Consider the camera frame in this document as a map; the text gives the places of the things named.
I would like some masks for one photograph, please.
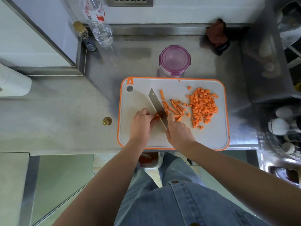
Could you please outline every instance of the hand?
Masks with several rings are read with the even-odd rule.
[[[179,152],[184,151],[188,145],[197,142],[192,135],[190,129],[182,122],[175,122],[173,114],[169,114],[167,117],[168,129],[166,130],[166,136],[168,142]]]
[[[137,140],[146,146],[156,122],[156,120],[153,120],[154,117],[155,114],[150,114],[147,108],[138,111],[132,120],[130,140]]]

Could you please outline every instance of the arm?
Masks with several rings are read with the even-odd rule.
[[[272,225],[301,225],[301,190],[254,166],[214,151],[168,116],[169,143],[196,162],[257,216]]]
[[[100,169],[53,226],[114,224],[138,159],[149,141],[153,118],[154,114],[146,108],[136,113],[129,142]]]

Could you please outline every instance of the cutting board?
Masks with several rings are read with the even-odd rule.
[[[209,124],[200,122],[199,125],[204,126],[204,129],[198,127],[194,129],[192,122],[187,113],[192,114],[191,107],[185,107],[185,116],[181,122],[187,125],[192,131],[195,139],[205,146],[215,149],[224,150],[230,143],[228,114],[226,93],[224,85],[215,79],[173,79],[173,78],[147,78],[147,77],[128,77],[123,80],[120,89],[119,101],[119,117],[117,140],[124,147],[129,141],[131,122],[137,111],[142,108],[147,108],[150,113],[156,113],[156,110],[148,97],[149,91],[153,88],[158,99],[162,103],[160,90],[163,90],[165,101],[172,107],[170,100],[180,100],[182,103],[189,103],[186,95],[191,95],[198,88],[209,89],[211,93],[219,96],[215,103],[219,108],[218,114],[214,114]],[[152,130],[150,140],[146,149],[174,149],[167,140],[166,128],[163,122],[158,121]]]

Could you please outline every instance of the knife blade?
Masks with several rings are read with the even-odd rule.
[[[163,124],[167,128],[168,127],[167,114],[152,88],[150,89],[148,96],[153,106],[155,107],[157,113],[159,114],[161,120],[163,121]]]

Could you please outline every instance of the gold cap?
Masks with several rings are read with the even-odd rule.
[[[84,32],[86,30],[86,28],[80,21],[74,22],[73,27],[77,32]]]

